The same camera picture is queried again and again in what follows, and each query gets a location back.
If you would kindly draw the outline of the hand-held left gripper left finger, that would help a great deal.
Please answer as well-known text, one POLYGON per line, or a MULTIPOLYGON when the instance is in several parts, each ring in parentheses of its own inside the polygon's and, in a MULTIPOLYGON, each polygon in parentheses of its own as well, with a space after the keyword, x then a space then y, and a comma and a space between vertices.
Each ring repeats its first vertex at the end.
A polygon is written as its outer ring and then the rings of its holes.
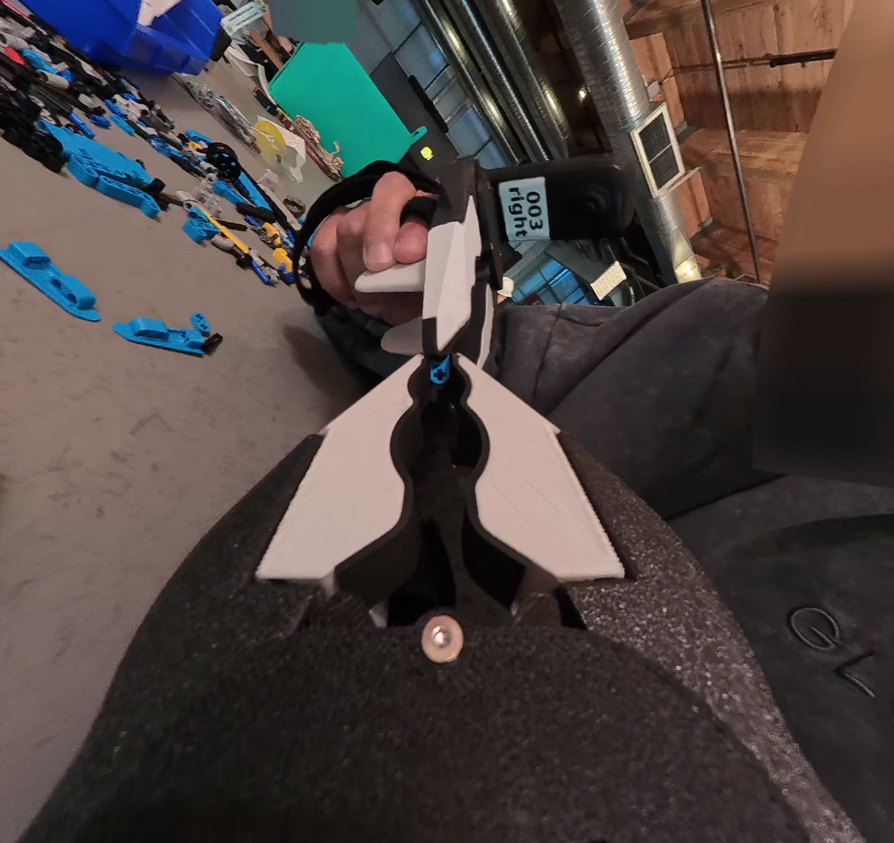
POLYGON ((257 566, 261 583, 349 595, 377 627, 412 623, 438 597, 440 536, 416 504, 430 363, 409 359, 320 433, 257 566))

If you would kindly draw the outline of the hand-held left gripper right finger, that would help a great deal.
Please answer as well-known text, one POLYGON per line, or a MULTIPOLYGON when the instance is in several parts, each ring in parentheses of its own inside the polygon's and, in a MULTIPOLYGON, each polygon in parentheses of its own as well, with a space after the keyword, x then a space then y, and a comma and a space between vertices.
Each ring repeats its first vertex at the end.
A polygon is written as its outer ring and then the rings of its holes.
POLYGON ((471 547, 469 574, 518 615, 531 595, 624 579, 624 564, 568 458, 560 430, 466 357, 461 406, 482 451, 468 483, 468 514, 487 546, 471 547))

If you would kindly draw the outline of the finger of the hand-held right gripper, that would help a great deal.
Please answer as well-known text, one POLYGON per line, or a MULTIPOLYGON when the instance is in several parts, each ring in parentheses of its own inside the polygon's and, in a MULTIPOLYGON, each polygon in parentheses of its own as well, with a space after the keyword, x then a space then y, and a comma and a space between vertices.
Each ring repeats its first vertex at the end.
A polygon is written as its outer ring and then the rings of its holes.
POLYGON ((425 356, 443 356, 472 317, 472 291, 482 240, 474 197, 458 221, 433 226, 428 234, 422 307, 425 356))

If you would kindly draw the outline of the blue angled panel piece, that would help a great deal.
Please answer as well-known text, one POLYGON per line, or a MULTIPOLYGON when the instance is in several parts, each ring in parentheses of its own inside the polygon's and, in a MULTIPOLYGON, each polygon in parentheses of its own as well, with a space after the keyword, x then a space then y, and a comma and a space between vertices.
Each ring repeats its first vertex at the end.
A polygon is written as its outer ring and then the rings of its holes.
POLYGON ((79 279, 64 274, 35 243, 11 242, 1 249, 1 259, 69 315, 100 321, 93 292, 79 279))
POLYGON ((159 320, 137 317, 112 325, 124 340, 165 351, 201 357, 205 355, 207 337, 194 328, 172 328, 159 320))

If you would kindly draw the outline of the pile of small building pieces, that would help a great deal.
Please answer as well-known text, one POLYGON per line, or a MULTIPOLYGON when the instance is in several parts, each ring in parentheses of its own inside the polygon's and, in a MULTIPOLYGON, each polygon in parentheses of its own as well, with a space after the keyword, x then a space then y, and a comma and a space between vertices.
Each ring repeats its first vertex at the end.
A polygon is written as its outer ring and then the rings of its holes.
POLYGON ((116 69, 94 66, 39 17, 9 0, 2 0, 1 24, 4 141, 52 172, 66 173, 151 219, 182 209, 191 240, 234 256, 266 286, 308 287, 306 259, 294 259, 302 221, 275 197, 272 173, 257 182, 240 162, 238 182, 220 180, 203 151, 215 141, 178 130, 155 100, 116 69), (106 146, 96 133, 110 128, 166 158, 193 180, 192 188, 173 189, 143 160, 106 146))

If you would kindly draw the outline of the person's right forearm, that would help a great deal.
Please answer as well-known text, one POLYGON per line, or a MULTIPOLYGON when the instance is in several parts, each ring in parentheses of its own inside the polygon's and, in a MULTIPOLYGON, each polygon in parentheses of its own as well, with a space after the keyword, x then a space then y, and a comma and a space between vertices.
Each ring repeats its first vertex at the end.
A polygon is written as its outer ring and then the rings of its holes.
POLYGON ((746 452, 767 297, 711 279, 625 309, 509 306, 485 369, 606 461, 746 452))

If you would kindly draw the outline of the person's right hand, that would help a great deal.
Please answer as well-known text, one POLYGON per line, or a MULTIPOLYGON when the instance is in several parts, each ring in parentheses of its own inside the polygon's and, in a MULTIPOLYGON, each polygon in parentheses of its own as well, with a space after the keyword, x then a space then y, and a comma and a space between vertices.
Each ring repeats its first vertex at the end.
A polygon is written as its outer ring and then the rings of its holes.
POLYGON ((418 317, 421 293, 363 293, 354 285, 365 271, 381 272, 426 258, 429 224, 418 215, 408 216, 405 222, 400 219, 410 201, 434 198, 416 189, 405 175, 391 171, 374 186, 368 201, 329 215, 315 233, 309 252, 318 283, 329 297, 348 310, 360 310, 391 326, 418 317))

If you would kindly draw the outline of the white air vent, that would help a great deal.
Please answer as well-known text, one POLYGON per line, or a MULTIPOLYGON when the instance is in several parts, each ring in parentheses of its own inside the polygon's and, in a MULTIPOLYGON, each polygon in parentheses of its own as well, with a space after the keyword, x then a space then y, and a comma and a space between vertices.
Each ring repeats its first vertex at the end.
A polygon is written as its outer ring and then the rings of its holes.
POLYGON ((630 140, 651 196, 657 199, 676 188, 686 167, 665 102, 654 103, 630 140))

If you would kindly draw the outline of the black spoked wheel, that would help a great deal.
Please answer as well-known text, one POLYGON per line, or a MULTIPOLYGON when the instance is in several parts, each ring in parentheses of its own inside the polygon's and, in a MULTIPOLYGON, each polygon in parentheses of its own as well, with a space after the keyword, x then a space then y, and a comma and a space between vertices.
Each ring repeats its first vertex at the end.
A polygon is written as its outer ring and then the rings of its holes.
POLYGON ((210 142, 203 151, 207 164, 214 167, 220 180, 239 181, 242 167, 239 156, 231 146, 222 142, 210 142))

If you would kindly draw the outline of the person's dark grey jacket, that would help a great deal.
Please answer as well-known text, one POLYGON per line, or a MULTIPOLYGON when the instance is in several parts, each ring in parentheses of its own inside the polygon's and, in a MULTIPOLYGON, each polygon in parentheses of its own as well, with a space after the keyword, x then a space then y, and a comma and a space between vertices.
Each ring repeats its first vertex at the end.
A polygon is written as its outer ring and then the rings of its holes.
POLYGON ((753 422, 754 410, 746 452, 602 460, 719 588, 799 746, 866 840, 892 841, 892 489, 755 469, 753 422))

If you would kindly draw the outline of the blue plastic bin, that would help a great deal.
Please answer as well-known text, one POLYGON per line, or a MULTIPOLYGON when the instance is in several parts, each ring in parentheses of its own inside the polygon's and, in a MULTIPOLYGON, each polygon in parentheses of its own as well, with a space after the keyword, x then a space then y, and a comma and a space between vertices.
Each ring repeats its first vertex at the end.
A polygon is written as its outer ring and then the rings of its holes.
POLYGON ((146 74, 197 74, 213 53, 221 12, 212 0, 185 0, 150 27, 140 0, 20 0, 82 54, 146 74))

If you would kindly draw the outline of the silver ventilation duct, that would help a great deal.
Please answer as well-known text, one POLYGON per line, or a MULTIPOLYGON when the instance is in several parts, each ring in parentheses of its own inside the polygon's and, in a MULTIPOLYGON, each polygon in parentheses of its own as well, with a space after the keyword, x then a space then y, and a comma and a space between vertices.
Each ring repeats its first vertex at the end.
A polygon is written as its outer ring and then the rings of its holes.
POLYGON ((630 133, 651 113, 617 0, 553 0, 614 153, 632 174, 633 203, 666 283, 701 278, 675 189, 654 199, 630 133))

